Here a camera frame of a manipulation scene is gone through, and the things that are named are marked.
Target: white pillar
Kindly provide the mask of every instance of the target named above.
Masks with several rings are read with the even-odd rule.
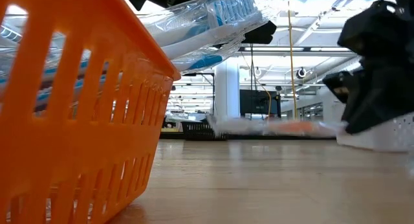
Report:
[[[228,58],[215,67],[215,116],[240,117],[239,60]]]

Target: orange object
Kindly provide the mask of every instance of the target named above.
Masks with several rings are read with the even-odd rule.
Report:
[[[312,133],[315,130],[315,123],[311,121],[275,122],[269,124],[269,129],[285,133]]]
[[[0,0],[0,19],[11,4],[28,19],[0,109],[0,223],[104,223],[145,190],[180,75],[123,0]],[[63,55],[35,117],[54,32],[66,35]],[[75,111],[84,49],[92,55]]]

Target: hanging wire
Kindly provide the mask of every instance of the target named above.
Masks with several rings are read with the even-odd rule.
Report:
[[[243,57],[243,59],[245,60],[245,62],[246,62],[246,65],[247,65],[247,67],[248,67],[248,63],[247,63],[247,60],[246,60],[246,58],[245,58],[245,55],[243,54],[243,52],[241,52],[241,56]],[[263,88],[263,90],[265,90],[266,91],[266,93],[267,93],[267,95],[269,96],[269,109],[268,109],[268,111],[267,111],[267,116],[268,116],[268,118],[267,118],[267,122],[269,121],[269,117],[270,117],[270,110],[272,109],[272,96],[270,95],[270,93],[266,90],[266,88],[256,79],[256,75],[254,76],[254,79],[255,79],[255,81]]]
[[[288,6],[288,19],[289,19],[289,41],[290,41],[290,77],[292,80],[292,92],[293,92],[293,106],[294,106],[294,118],[298,118],[298,110],[296,109],[296,91],[294,83],[293,72],[293,39],[292,39],[292,22],[290,21],[290,1],[287,2]]]

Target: wooden surface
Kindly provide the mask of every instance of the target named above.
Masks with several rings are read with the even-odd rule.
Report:
[[[164,140],[146,192],[111,223],[412,224],[407,161],[328,140]]]

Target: packaging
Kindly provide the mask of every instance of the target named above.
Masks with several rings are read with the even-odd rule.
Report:
[[[250,120],[247,118],[232,118],[217,120],[208,117],[208,122],[216,135],[223,133],[236,135],[293,135],[309,137],[335,137],[345,127],[343,123],[327,124],[319,121],[280,121],[280,120]]]
[[[169,59],[227,43],[265,24],[278,11],[270,0],[192,0],[140,17]]]
[[[8,49],[0,51],[0,100],[3,95],[3,91],[6,87],[7,79],[10,75],[10,71],[13,66],[13,62],[16,58],[17,49]],[[47,54],[45,60],[45,70],[43,71],[42,81],[48,82],[53,80],[58,70],[58,65],[62,55],[61,49],[51,49]],[[91,53],[85,51],[82,54],[82,60],[80,62],[79,75],[85,73],[89,57]]]
[[[215,47],[203,47],[187,55],[172,60],[173,64],[181,74],[196,73],[227,60],[240,48],[244,36],[239,36],[224,44],[220,49]]]

